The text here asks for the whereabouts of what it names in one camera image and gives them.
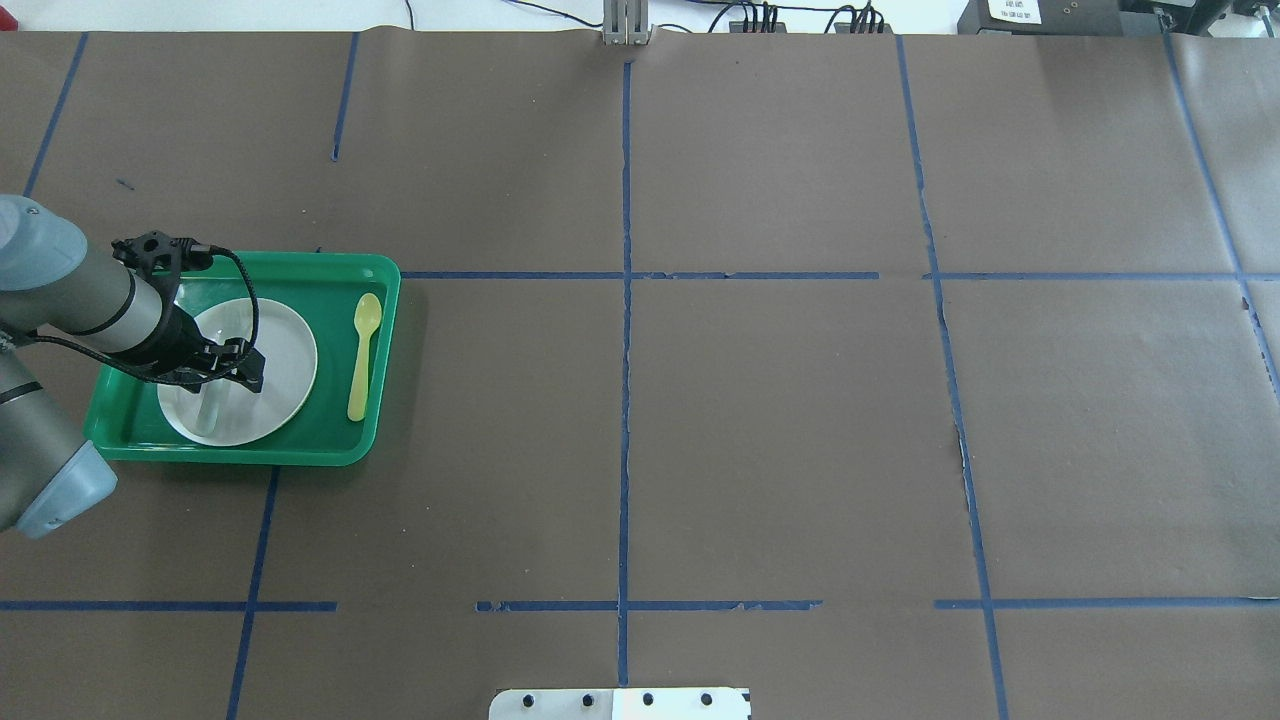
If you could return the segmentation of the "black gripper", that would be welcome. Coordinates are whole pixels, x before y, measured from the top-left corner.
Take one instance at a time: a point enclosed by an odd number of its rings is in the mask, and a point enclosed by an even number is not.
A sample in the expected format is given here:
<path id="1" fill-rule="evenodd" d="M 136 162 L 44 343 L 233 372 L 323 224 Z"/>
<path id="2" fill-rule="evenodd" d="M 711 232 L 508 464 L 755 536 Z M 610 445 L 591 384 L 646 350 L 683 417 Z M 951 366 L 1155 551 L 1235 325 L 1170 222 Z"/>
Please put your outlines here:
<path id="1" fill-rule="evenodd" d="M 184 310 L 170 310 L 157 328 L 150 375 L 173 386 L 201 386 L 220 373 L 251 393 L 262 393 L 265 356 L 247 338 L 212 341 L 204 337 Z"/>

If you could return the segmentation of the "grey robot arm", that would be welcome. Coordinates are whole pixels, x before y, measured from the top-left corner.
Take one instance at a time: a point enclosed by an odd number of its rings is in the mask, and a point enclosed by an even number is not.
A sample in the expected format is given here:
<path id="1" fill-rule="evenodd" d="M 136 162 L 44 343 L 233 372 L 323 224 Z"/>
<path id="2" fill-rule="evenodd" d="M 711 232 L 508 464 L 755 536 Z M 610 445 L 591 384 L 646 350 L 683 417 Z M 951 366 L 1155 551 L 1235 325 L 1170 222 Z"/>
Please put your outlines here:
<path id="1" fill-rule="evenodd" d="M 177 302 L 183 274 L 232 260 L 250 328 L 211 340 Z M 157 231 L 95 251 L 84 232 L 33 199 L 1 200 L 4 530 L 40 539 L 105 500 L 116 474 L 23 364 L 58 346 L 136 380 L 195 393 L 229 380 L 257 393 L 265 357 L 247 268 L 229 249 Z"/>

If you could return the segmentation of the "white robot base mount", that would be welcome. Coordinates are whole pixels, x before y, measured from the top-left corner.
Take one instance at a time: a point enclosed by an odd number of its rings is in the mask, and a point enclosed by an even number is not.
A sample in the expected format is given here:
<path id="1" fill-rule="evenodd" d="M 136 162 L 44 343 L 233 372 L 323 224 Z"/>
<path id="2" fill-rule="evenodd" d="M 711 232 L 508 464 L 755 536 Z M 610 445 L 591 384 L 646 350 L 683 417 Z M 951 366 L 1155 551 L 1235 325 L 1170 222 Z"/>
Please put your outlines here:
<path id="1" fill-rule="evenodd" d="M 489 719 L 751 719 L 750 691 L 732 687 L 508 689 Z"/>

